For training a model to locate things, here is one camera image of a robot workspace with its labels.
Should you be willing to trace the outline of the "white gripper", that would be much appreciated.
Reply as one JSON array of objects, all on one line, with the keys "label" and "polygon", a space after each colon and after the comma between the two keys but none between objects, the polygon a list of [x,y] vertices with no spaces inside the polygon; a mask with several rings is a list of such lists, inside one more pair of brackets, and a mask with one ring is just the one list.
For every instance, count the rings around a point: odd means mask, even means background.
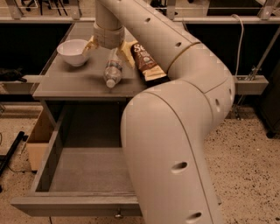
[{"label": "white gripper", "polygon": [[131,53],[131,48],[136,41],[124,41],[125,30],[122,26],[116,30],[108,30],[101,28],[97,23],[94,23],[94,36],[92,36],[85,45],[82,55],[85,56],[89,50],[97,49],[99,46],[108,49],[117,48],[118,57],[123,60],[128,67],[134,68],[135,61]]}]

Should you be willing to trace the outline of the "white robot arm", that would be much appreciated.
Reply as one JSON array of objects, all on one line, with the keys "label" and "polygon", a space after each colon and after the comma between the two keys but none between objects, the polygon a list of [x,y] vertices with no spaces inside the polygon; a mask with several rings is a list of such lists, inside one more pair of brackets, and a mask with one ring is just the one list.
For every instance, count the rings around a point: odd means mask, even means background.
[{"label": "white robot arm", "polygon": [[115,48],[125,32],[170,78],[134,96],[122,114],[122,149],[145,223],[223,224],[203,143],[231,109],[232,74],[144,0],[95,0],[95,41]]}]

